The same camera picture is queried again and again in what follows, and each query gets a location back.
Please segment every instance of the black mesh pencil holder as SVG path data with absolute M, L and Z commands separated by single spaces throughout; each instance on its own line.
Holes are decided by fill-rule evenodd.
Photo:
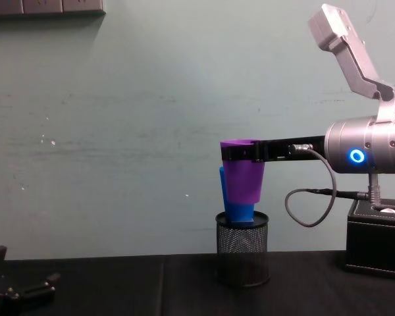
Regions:
M 257 286 L 269 280 L 269 218 L 255 212 L 252 223 L 231 223 L 225 213 L 217 221 L 217 278 L 231 286 Z

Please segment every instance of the blue led light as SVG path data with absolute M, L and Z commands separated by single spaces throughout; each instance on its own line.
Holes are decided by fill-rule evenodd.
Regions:
M 355 163 L 362 163 L 365 159 L 364 152 L 360 149 L 353 149 L 350 152 L 350 159 Z

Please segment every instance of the electrical socket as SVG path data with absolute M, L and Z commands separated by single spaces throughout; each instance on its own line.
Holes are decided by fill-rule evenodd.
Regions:
M 25 14 L 62 13 L 61 0 L 23 0 Z
M 0 0 L 0 15 L 23 14 L 22 0 Z
M 73 11 L 104 12 L 103 0 L 63 0 L 63 11 L 64 12 L 73 12 Z

